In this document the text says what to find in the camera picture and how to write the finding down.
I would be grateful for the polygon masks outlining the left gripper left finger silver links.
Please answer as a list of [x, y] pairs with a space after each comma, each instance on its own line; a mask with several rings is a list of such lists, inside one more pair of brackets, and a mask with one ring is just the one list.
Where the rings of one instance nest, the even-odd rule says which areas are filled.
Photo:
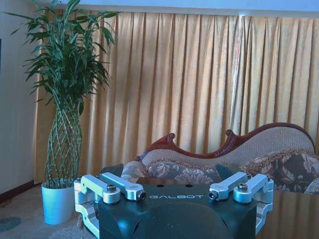
[[96, 203], [102, 200], [113, 205], [120, 201], [121, 195], [129, 201], [140, 202], [147, 196], [141, 184], [121, 178], [123, 169], [123, 164], [104, 167], [95, 176], [87, 174], [74, 181], [75, 211], [82, 216], [84, 226], [96, 237], [100, 236]]

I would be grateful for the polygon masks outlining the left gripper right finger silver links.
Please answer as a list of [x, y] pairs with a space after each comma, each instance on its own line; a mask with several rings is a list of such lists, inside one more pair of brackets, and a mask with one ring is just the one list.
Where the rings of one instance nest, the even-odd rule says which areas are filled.
[[225, 201], [230, 195], [236, 204], [256, 203], [255, 234], [258, 234], [267, 214], [273, 210], [274, 181], [265, 174], [251, 176], [238, 171], [209, 186], [208, 196], [213, 201]]

